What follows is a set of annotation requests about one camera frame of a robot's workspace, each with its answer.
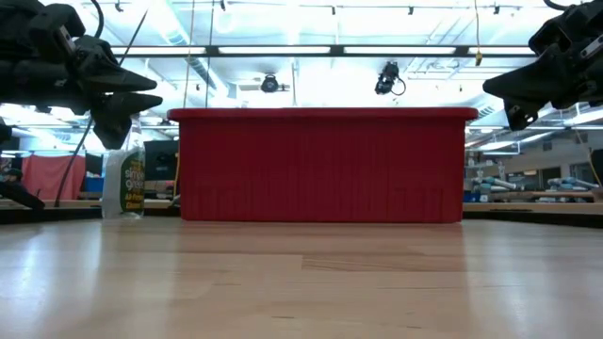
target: red curtain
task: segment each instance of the red curtain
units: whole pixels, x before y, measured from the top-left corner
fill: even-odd
[[[37,156],[32,155],[23,161],[23,184],[33,195],[42,200],[53,200],[57,197],[58,187],[63,173],[67,169],[71,156]],[[76,200],[86,175],[86,159],[77,156],[67,176],[62,200]]]

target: red plastic container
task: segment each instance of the red plastic container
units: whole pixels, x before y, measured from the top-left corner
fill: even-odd
[[[456,222],[473,108],[173,109],[186,220]]]

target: bottle label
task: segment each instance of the bottle label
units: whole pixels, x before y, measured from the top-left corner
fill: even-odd
[[[122,163],[122,212],[144,211],[144,160],[139,152],[128,155]]]

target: ceiling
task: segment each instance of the ceiling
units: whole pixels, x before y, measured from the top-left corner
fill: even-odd
[[[98,25],[89,0],[41,1],[75,7],[88,33]],[[560,14],[541,0],[479,0],[479,24],[474,0],[99,0],[105,15],[102,39],[114,47],[131,40],[149,4],[150,11],[133,45],[136,46],[250,46],[250,45],[520,45],[525,46],[544,21]],[[569,4],[570,1],[559,1]],[[473,57],[290,57],[241,56],[128,57],[126,69],[158,82],[151,91],[164,104],[144,112],[143,123],[157,125],[170,108],[288,107],[288,106],[472,106],[481,118],[472,125],[505,126],[502,102],[483,93],[484,80],[531,63],[534,58],[485,56],[476,67]],[[377,76],[386,61],[397,61],[407,90],[404,95],[376,95]],[[266,94],[259,90],[264,76],[275,74],[287,90]],[[209,77],[211,86],[207,86]],[[546,121],[546,113],[539,123]],[[566,114],[571,119],[577,112]],[[41,116],[32,108],[4,105],[8,124],[36,131],[37,124],[81,125],[69,110],[54,109]],[[51,129],[73,134],[63,143],[76,144],[77,128]],[[476,147],[492,137],[517,140],[523,134],[479,128],[467,130],[467,144]],[[177,130],[147,129],[147,139],[173,138]]]

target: plastic bottle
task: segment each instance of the plastic bottle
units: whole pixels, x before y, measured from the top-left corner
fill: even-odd
[[[139,116],[122,148],[110,151],[103,186],[103,218],[141,218],[144,213],[144,142]]]

